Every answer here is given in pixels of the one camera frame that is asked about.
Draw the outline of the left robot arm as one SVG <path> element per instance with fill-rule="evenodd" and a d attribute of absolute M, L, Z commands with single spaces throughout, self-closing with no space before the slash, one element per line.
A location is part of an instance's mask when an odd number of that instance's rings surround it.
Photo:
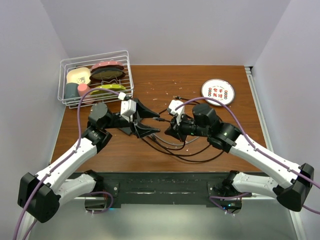
<path fill-rule="evenodd" d="M 71 183 L 65 181 L 108 144 L 112 138 L 108 129 L 130 128 L 141 139 L 160 132 L 158 128 L 142 124 L 141 119 L 158 117 L 158 113 L 145 107 L 137 98 L 125 98 L 116 113 L 111 112 L 105 103 L 94 104 L 87 128 L 76 143 L 45 169 L 35 175 L 28 172 L 20 179 L 18 205 L 40 223 L 45 223 L 72 198 L 87 193 L 99 196 L 104 190 L 103 180 L 91 170 Z"/>

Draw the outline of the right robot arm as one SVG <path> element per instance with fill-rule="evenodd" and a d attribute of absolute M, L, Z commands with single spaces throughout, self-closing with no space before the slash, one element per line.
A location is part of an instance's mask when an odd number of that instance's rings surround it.
<path fill-rule="evenodd" d="M 173 117 L 166 135 L 183 142 L 187 136 L 204 137 L 208 143 L 225 153 L 237 156 L 266 176 L 231 171 L 223 181 L 223 192 L 230 197 L 237 193 L 253 193 L 276 199 L 283 207 L 299 212 L 312 188 L 314 168 L 304 163 L 286 160 L 254 142 L 242 128 L 219 119 L 216 111 L 206 103 L 196 104 L 193 117 L 185 114 L 184 103 L 172 100 L 167 108 Z"/>

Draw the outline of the black network switch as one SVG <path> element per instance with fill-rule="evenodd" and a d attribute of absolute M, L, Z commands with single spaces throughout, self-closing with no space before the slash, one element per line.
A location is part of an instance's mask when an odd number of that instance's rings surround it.
<path fill-rule="evenodd" d="M 127 136 L 131 136 L 133 133 L 130 127 L 121 127 L 121 128 L 118 128 L 118 130 L 120 130 L 122 133 L 126 134 Z"/>

